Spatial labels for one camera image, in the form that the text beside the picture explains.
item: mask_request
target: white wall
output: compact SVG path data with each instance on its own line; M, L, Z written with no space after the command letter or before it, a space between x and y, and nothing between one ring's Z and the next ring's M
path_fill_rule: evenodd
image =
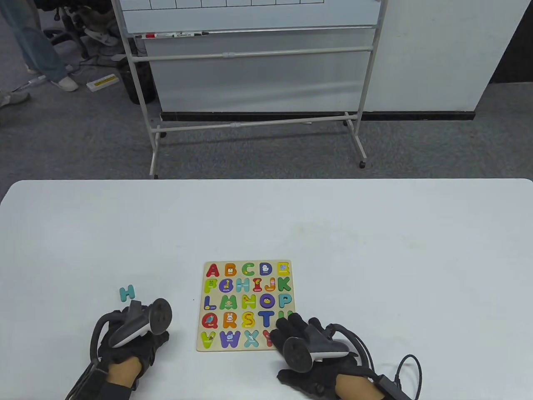
M390 0L367 111L473 111L530 0Z
M389 0L365 110L473 111L528 4ZM166 55L342 47L364 39L361 31L321 31L146 43L149 55ZM366 59L359 53L160 61L152 70L163 111L352 111Z

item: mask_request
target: teal letter h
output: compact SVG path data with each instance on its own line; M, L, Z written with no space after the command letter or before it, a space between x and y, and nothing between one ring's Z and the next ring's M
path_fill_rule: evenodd
M120 300L122 303L124 303L128 296L130 296L130 299L135 299L135 289L133 289L133 285L128 286L128 290L124 289L123 287L120 288Z

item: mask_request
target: jeans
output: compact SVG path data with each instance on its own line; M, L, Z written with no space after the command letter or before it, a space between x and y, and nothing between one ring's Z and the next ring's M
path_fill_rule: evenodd
M29 68L53 82L67 76L63 61L41 30L34 0L0 0L0 14L11 27Z

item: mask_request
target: hand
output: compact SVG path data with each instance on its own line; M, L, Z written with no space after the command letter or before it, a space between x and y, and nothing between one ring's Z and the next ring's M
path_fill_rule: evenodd
M142 364L137 357L131 357L120 364L110 364L107 381L115 385L133 387L137 376L141 373Z
M309 320L320 333L324 331L317 318ZM270 340L282 353L285 341L290 337L305 338L308 327L299 314L293 313L288 319L276 321L277 329L270 332ZM325 358L314 362L309 372L298 373L293 370L281 370L278 379L310 396L325 397L328 400L381 400L385 396L366 378L342 375L357 366L354 353L340 358Z
M151 332L148 332L144 336L139 336L121 347L112 348L109 346L109 338L121 327L121 325L120 322L109 322L109 329L100 343L98 356L102 357L102 365L108 367L109 375L112 375L113 369L115 369L115 371L122 371L123 368L117 370L116 366L121 365L124 362L128 362L125 364L125 366L129 367L128 371L134 371L132 366L135 364L136 360L141 366L134 378L134 380L136 380L144 375L150 365L154 364L157 349L161 347L163 343L168 341L168 332L163 332L161 335L154 335Z

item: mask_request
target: gray carpet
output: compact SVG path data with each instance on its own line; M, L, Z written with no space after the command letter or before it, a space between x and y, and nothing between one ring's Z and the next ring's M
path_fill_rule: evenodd
M0 87L9 90L31 77L1 19L0 35ZM58 51L79 62L71 43ZM75 80L85 84L111 71L84 69ZM122 84L96 93L64 93L49 83L30 91L30 102L0 110L0 198L22 179L148 177L149 140ZM533 178L533 85L490 85L477 113L473 122L363 123L365 170L357 168L342 124L323 123L169 135L158 173L161 179Z

